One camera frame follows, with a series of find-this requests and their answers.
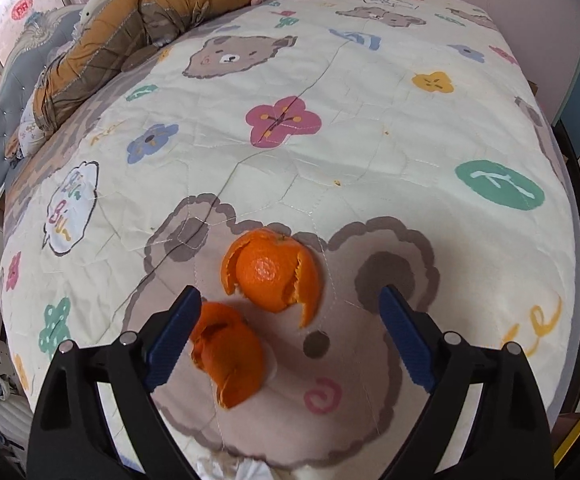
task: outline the silver screw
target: silver screw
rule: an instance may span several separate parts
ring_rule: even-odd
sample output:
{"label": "silver screw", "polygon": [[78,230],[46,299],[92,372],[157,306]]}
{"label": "silver screw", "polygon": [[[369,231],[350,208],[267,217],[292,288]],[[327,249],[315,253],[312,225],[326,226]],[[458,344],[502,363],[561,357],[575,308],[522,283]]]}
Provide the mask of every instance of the silver screw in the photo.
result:
{"label": "silver screw", "polygon": [[521,346],[519,345],[519,343],[515,343],[514,341],[510,341],[506,345],[506,350],[513,355],[519,355],[522,352],[522,349],[521,349]]}
{"label": "silver screw", "polygon": [[62,354],[67,354],[73,348],[74,343],[68,339],[59,345],[59,352],[61,352]]}
{"label": "silver screw", "polygon": [[136,341],[136,332],[123,332],[122,335],[119,336],[119,342],[123,346],[131,345]]}
{"label": "silver screw", "polygon": [[457,332],[447,332],[444,334],[444,341],[449,345],[458,345],[461,342],[461,336]]}

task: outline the blue tufted headboard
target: blue tufted headboard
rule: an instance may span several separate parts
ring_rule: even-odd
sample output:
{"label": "blue tufted headboard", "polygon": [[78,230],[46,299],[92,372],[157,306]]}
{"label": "blue tufted headboard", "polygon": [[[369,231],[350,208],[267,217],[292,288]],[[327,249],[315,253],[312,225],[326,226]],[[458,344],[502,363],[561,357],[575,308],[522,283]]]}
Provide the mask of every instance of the blue tufted headboard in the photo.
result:
{"label": "blue tufted headboard", "polygon": [[83,6],[69,6],[32,16],[8,57],[0,81],[0,196],[11,171],[4,156],[7,140],[19,126],[21,115],[48,55],[72,38]]}

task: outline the bear eye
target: bear eye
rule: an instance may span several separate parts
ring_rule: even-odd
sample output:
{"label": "bear eye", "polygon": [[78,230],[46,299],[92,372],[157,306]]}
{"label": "bear eye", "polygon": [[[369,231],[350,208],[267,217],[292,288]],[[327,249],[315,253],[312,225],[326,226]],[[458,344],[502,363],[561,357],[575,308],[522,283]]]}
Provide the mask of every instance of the bear eye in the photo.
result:
{"label": "bear eye", "polygon": [[239,54],[223,54],[219,60],[219,63],[234,63],[239,59]]}
{"label": "bear eye", "polygon": [[317,330],[310,332],[304,339],[304,354],[310,359],[321,359],[330,349],[328,334]]}

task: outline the quilted bedspread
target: quilted bedspread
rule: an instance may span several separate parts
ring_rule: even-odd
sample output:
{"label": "quilted bedspread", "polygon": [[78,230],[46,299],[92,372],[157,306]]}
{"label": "quilted bedspread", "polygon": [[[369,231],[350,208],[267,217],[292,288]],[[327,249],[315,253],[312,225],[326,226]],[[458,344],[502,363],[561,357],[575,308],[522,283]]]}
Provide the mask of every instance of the quilted bedspread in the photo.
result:
{"label": "quilted bedspread", "polygon": [[[518,341],[550,403],[574,234],[542,128],[497,27],[459,0],[270,0],[193,30],[81,107],[8,196],[3,317],[32,405],[62,340],[110,343],[192,284],[244,314],[268,373],[227,411],[186,348],[153,398],[188,459],[378,478],[426,400],[378,316],[387,283],[475,345]],[[299,306],[221,286],[225,251],[261,226],[320,264],[304,329]]]}

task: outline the pink swirl cheek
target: pink swirl cheek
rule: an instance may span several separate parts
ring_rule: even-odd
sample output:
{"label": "pink swirl cheek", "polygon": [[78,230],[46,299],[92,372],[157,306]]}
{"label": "pink swirl cheek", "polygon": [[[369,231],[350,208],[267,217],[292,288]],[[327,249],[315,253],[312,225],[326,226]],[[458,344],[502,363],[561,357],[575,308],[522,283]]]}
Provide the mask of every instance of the pink swirl cheek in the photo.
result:
{"label": "pink swirl cheek", "polygon": [[327,377],[317,378],[320,388],[308,390],[304,394],[304,404],[308,411],[315,415],[327,415],[334,412],[341,403],[343,390],[338,383]]}

